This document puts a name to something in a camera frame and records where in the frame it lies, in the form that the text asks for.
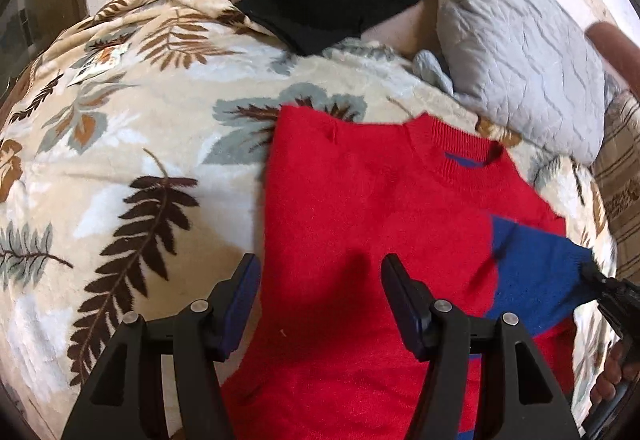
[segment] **silver bolt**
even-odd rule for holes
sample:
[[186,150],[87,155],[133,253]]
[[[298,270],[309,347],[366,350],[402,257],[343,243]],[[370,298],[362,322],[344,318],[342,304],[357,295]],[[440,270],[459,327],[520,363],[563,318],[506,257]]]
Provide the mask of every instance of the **silver bolt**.
[[191,303],[192,312],[197,312],[197,313],[206,312],[207,308],[209,308],[209,303],[204,301],[204,299],[198,299],[197,301],[194,301],[193,303]]
[[451,309],[453,308],[453,306],[451,306],[451,303],[449,301],[447,301],[446,299],[438,299],[433,304],[433,307],[438,312],[442,312],[443,314],[446,314],[447,312],[451,312]]
[[515,326],[520,322],[520,319],[518,319],[518,316],[516,314],[512,314],[511,312],[507,312],[505,315],[503,315],[502,320],[511,326]]
[[132,325],[135,323],[140,316],[135,312],[127,312],[122,316],[122,322],[126,325]]

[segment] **quilted pillow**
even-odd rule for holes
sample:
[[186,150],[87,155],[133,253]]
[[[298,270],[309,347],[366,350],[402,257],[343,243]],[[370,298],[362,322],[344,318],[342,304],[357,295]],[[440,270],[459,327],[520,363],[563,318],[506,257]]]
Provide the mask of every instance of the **quilted pillow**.
[[466,108],[591,164],[604,134],[604,66],[556,0],[440,0],[438,38]]

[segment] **brown cylindrical object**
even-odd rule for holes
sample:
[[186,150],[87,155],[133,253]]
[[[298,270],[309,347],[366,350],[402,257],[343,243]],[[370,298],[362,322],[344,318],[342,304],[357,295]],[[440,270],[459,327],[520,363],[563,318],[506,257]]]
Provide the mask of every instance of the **brown cylindrical object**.
[[600,55],[613,66],[636,95],[640,95],[640,48],[617,26],[607,22],[591,25],[586,31]]

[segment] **floral blanket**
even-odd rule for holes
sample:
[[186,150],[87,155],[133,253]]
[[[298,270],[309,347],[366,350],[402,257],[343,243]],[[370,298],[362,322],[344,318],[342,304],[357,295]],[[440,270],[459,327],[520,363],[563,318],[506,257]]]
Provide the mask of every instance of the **floral blanket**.
[[[566,218],[568,236],[612,274],[615,247],[590,173],[410,69],[360,40],[299,58],[228,0],[113,0],[62,33],[30,68],[0,147],[0,375],[36,433],[61,436],[124,312],[174,314],[243,253],[261,253],[262,170],[286,102],[353,122],[427,111],[500,140]],[[258,316],[256,306],[239,351],[217,366],[221,380]],[[579,418],[610,332],[593,304],[576,321]],[[171,359],[163,362],[170,382]],[[165,388],[173,434],[177,399]]]

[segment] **red sweater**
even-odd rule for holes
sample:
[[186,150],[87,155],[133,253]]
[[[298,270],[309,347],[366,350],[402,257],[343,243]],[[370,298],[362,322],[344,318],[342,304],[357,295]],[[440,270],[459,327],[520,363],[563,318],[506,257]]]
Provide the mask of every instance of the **red sweater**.
[[[575,287],[590,254],[559,238],[564,228],[498,143],[428,115],[351,124],[283,107],[266,178],[262,317],[223,387],[236,435],[404,438],[426,364],[404,349],[382,290],[390,252],[469,314],[516,312],[571,391],[571,312],[588,299]],[[472,360],[462,432],[478,387]]]

